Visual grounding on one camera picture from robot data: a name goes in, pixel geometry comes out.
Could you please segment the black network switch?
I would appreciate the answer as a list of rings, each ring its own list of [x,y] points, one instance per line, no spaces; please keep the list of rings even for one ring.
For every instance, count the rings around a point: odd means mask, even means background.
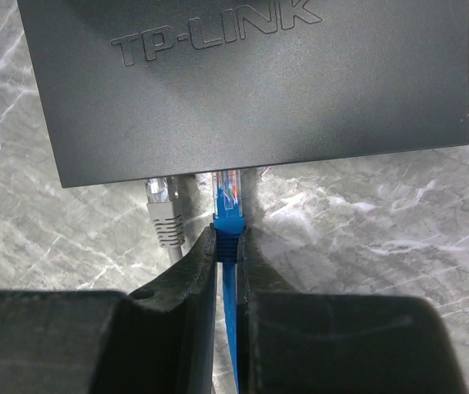
[[[465,145],[466,1],[21,1],[62,186]]]

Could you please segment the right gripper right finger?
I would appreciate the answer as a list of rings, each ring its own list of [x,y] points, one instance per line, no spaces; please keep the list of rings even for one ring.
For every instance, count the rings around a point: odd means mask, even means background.
[[[242,393],[465,393],[443,320],[421,298],[308,294],[237,247],[237,380]]]

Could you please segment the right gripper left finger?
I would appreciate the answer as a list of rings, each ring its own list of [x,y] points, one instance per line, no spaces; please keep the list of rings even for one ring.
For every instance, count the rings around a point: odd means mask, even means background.
[[[0,393],[210,393],[216,234],[120,291],[0,290]]]

